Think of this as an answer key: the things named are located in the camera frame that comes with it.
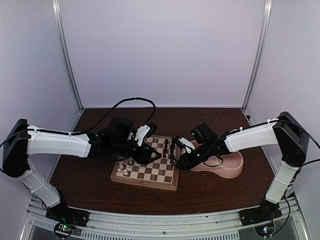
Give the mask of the aluminium frame post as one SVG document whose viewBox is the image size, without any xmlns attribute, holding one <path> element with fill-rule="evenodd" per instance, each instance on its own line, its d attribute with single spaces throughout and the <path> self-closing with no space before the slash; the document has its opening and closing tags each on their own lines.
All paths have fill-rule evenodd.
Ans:
<svg viewBox="0 0 320 240">
<path fill-rule="evenodd" d="M 271 16 L 272 16 L 272 6 L 273 6 L 273 1 L 272 0 L 265 0 L 264 1 L 264 8 L 263 8 L 263 14 L 262 14 L 262 21 L 261 21 L 261 27 L 260 27 L 260 32 L 259 32 L 259 37 L 258 37 L 258 44 L 256 48 L 256 53 L 254 57 L 254 62 L 253 62 L 253 67 L 252 71 L 250 74 L 250 79 L 248 83 L 248 87 L 246 90 L 246 94 L 244 97 L 244 101 L 242 104 L 242 111 L 247 112 L 249 103 L 254 91 L 255 83 L 259 74 L 259 69 L 261 66 L 262 58 L 263 58 L 263 53 L 264 49 L 266 46 L 267 38 L 268 38 L 268 33 L 270 29 L 270 22 L 271 22 Z"/>
<path fill-rule="evenodd" d="M 57 27 L 57 32 L 58 32 L 58 37 L 59 37 L 59 42 L 60 42 L 60 47 L 62 51 L 64 66 L 66 69 L 67 78 L 70 83 L 71 91 L 74 96 L 75 102 L 77 104 L 77 108 L 79 109 L 80 112 L 82 112 L 84 110 L 84 106 L 81 101 L 80 93 L 75 80 L 71 58 L 70 58 L 70 54 L 67 46 L 67 39 L 66 39 L 63 16 L 61 11 L 61 1 L 53 0 L 52 7 L 53 7 L 53 13 L 54 13 L 54 18 L 56 22 L 56 27 Z"/>
</svg>

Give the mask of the aluminium frame post right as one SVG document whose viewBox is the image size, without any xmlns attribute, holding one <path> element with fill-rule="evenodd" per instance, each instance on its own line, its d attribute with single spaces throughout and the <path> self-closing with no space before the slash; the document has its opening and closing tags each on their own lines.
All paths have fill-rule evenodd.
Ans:
<svg viewBox="0 0 320 240">
<path fill-rule="evenodd" d="M 264 49 L 266 46 L 267 38 L 268 38 L 268 33 L 270 29 L 270 22 L 271 22 L 271 16 L 272 16 L 272 6 L 273 6 L 273 1 L 272 0 L 265 0 L 264 1 L 264 8 L 263 8 L 263 14 L 262 14 L 262 21 L 261 21 L 261 27 L 260 27 L 260 32 L 259 32 L 259 37 L 258 37 L 258 44 L 256 48 L 256 53 L 254 57 L 254 62 L 253 62 L 253 67 L 252 71 L 250 74 L 250 79 L 248 83 L 248 87 L 246 90 L 246 94 L 244 97 L 244 101 L 242 104 L 242 111 L 247 112 L 249 103 L 254 91 L 255 83 L 259 74 L 259 69 L 261 66 L 262 58 L 263 58 L 263 53 Z"/>
</svg>

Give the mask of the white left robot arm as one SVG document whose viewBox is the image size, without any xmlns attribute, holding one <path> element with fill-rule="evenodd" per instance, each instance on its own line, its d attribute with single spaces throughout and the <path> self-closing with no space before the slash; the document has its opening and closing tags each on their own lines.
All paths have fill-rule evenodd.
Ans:
<svg viewBox="0 0 320 240">
<path fill-rule="evenodd" d="M 109 125 L 97 132 L 66 132 L 43 129 L 19 119 L 2 144 L 2 171 L 18 179 L 30 192 L 37 196 L 61 222 L 72 218 L 72 211 L 63 193 L 52 186 L 44 177 L 41 160 L 54 165 L 57 156 L 74 156 L 83 159 L 109 159 L 113 155 L 133 158 L 140 164 L 155 160 L 157 153 L 148 143 L 157 129 L 153 122 L 138 129 L 126 117 L 113 117 Z"/>
</svg>

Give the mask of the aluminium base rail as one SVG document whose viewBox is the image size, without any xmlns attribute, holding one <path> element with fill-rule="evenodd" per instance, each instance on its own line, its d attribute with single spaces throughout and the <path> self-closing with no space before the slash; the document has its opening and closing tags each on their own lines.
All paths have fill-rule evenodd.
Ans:
<svg viewBox="0 0 320 240">
<path fill-rule="evenodd" d="M 311 240 L 297 199 L 287 197 L 290 217 L 272 237 L 258 235 L 262 222 L 243 225 L 244 208 L 212 213 L 180 215 L 138 215 L 87 210 L 87 225 L 77 226 L 66 240 Z M 57 224 L 46 218 L 42 203 L 33 197 L 23 218 L 18 240 L 59 240 Z"/>
</svg>

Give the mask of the wooden chess board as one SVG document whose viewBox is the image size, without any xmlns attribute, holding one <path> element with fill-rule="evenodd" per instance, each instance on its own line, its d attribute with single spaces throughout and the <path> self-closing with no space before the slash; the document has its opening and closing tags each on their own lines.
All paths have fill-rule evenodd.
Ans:
<svg viewBox="0 0 320 240">
<path fill-rule="evenodd" d="M 161 157 L 147 165 L 138 164 L 134 161 L 130 177 L 118 176 L 117 161 L 113 167 L 110 179 L 112 182 L 133 186 L 176 191 L 179 181 L 179 170 L 170 159 L 171 138 L 169 136 L 153 135 L 146 139 L 146 143 L 161 154 Z M 164 151 L 165 139 L 169 140 L 167 150 Z M 176 159 L 180 157 L 181 150 L 177 146 L 174 149 Z"/>
</svg>

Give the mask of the white chess pieces row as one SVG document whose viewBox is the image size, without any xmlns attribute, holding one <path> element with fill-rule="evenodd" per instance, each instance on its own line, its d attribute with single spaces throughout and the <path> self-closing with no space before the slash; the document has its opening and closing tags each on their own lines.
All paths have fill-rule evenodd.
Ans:
<svg viewBox="0 0 320 240">
<path fill-rule="evenodd" d="M 130 177 L 135 161 L 132 158 L 122 158 L 118 160 L 117 175 Z"/>
</svg>

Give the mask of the aluminium frame post left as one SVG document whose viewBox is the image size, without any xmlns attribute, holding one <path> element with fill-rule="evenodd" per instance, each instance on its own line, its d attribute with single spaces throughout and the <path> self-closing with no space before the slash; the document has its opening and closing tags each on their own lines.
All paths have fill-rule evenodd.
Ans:
<svg viewBox="0 0 320 240">
<path fill-rule="evenodd" d="M 63 16 L 61 11 L 61 1 L 53 0 L 52 7 L 53 7 L 53 13 L 54 13 L 54 18 L 56 22 L 56 27 L 57 27 L 57 32 L 58 32 L 58 37 L 59 37 L 59 42 L 60 42 L 60 47 L 62 51 L 64 66 L 66 69 L 67 78 L 70 83 L 71 91 L 74 96 L 75 102 L 77 104 L 77 108 L 79 109 L 80 112 L 82 112 L 84 110 L 84 106 L 81 101 L 80 93 L 75 80 L 71 58 L 70 58 L 70 54 L 67 46 L 67 39 L 66 39 Z"/>
</svg>

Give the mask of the pink plastic double bowl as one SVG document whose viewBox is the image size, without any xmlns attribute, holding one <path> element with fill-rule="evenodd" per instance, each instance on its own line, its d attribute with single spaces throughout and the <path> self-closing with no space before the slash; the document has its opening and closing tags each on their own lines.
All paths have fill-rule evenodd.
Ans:
<svg viewBox="0 0 320 240">
<path fill-rule="evenodd" d="M 214 173 L 224 179 L 237 178 L 243 171 L 244 159 L 240 152 L 232 152 L 222 155 L 221 159 L 211 156 L 206 162 L 202 162 L 190 169 L 192 172 Z"/>
</svg>

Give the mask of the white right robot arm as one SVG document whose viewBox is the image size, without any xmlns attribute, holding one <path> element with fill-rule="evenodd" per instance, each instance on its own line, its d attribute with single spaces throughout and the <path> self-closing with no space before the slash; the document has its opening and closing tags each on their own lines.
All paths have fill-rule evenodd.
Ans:
<svg viewBox="0 0 320 240">
<path fill-rule="evenodd" d="M 310 134 L 287 111 L 265 122 L 225 131 L 220 135 L 204 122 L 190 133 L 198 146 L 183 137 L 178 139 L 177 145 L 186 150 L 176 160 L 175 165 L 179 169 L 190 170 L 210 157 L 222 158 L 246 149 L 260 147 L 266 151 L 278 147 L 281 154 L 279 167 L 274 170 L 275 177 L 265 194 L 266 202 L 256 210 L 256 216 L 261 221 L 268 220 L 276 212 L 274 204 L 285 196 L 306 162 L 311 139 Z"/>
</svg>

